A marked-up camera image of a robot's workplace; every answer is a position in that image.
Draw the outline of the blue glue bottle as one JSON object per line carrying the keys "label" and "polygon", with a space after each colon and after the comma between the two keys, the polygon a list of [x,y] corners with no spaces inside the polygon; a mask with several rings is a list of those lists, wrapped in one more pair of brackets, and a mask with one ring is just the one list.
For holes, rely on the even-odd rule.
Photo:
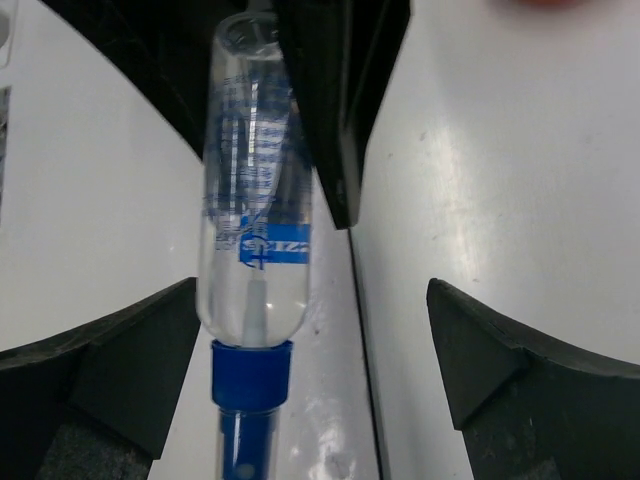
{"label": "blue glue bottle", "polygon": [[276,16],[216,28],[196,309],[212,335],[216,475],[271,479],[292,338],[309,297],[312,163]]}

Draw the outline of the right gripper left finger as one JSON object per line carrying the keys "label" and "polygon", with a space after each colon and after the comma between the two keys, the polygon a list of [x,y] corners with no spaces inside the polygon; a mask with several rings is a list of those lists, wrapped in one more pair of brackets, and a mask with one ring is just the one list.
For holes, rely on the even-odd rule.
{"label": "right gripper left finger", "polygon": [[200,329],[196,280],[1,353],[4,479],[145,479]]}

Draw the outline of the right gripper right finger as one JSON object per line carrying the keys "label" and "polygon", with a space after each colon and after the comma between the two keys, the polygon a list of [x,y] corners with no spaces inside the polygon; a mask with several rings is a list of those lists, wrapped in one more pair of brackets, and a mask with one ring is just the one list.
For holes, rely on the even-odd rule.
{"label": "right gripper right finger", "polygon": [[638,478],[637,365],[549,336],[440,279],[426,303],[474,478]]}

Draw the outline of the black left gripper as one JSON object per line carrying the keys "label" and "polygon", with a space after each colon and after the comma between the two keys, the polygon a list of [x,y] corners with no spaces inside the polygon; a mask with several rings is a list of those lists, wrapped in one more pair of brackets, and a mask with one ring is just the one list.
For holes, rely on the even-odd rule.
{"label": "black left gripper", "polygon": [[[215,27],[245,1],[56,0],[50,8],[106,56],[196,153]],[[406,1],[259,1],[274,12],[334,225],[357,223],[366,148],[408,29]]]}

